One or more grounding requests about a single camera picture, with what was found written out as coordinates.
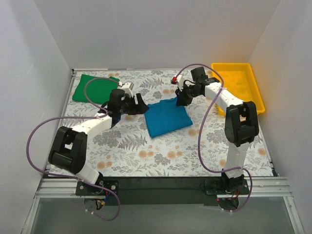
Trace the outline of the blue t shirt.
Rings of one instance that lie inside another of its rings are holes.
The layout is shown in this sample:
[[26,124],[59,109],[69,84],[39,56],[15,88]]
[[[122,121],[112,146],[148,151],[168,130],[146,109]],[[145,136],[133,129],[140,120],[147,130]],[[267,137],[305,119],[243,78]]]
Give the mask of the blue t shirt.
[[164,99],[148,104],[144,114],[151,138],[159,137],[193,124],[184,106],[176,106],[177,98]]

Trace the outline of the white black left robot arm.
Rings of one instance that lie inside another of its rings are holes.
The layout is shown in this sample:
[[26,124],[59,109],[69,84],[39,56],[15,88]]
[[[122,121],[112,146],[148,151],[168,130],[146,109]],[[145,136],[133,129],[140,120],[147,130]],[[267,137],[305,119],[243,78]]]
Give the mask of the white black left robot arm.
[[141,115],[149,110],[140,93],[132,96],[122,89],[113,89],[109,100],[94,118],[72,128],[65,126],[57,130],[48,162],[87,182],[87,189],[93,195],[103,191],[101,173],[86,162],[88,141],[114,127],[123,114]]

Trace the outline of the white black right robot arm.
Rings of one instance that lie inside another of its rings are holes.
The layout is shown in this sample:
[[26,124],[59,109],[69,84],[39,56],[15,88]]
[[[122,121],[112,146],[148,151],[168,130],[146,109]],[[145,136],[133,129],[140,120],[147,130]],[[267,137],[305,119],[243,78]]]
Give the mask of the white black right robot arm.
[[188,106],[193,98],[205,96],[212,99],[225,113],[224,133],[228,140],[228,154],[225,167],[218,171],[221,175],[219,189],[227,194],[233,193],[243,185],[244,167],[247,149],[259,134],[256,105],[252,101],[245,102],[224,86],[224,79],[219,73],[216,77],[208,77],[204,64],[194,63],[191,70],[192,80],[177,73],[171,84],[177,85],[175,94],[177,106]]

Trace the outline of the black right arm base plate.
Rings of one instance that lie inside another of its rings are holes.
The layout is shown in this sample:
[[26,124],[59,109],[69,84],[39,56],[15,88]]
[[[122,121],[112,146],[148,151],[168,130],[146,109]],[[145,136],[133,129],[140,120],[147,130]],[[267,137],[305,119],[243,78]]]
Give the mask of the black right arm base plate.
[[209,177],[200,185],[207,195],[232,195],[239,192],[239,195],[247,195],[249,186],[244,180],[242,185],[227,186],[219,177]]

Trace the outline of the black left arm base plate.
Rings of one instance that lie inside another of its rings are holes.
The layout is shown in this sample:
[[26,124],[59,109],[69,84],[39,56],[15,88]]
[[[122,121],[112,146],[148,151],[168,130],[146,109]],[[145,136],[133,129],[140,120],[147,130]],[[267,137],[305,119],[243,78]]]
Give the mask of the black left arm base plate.
[[119,190],[119,181],[110,179],[101,180],[96,184],[96,187],[88,185],[82,181],[78,181],[75,195],[79,196],[106,195],[107,191],[104,190],[103,188],[112,190],[115,194],[117,194]]

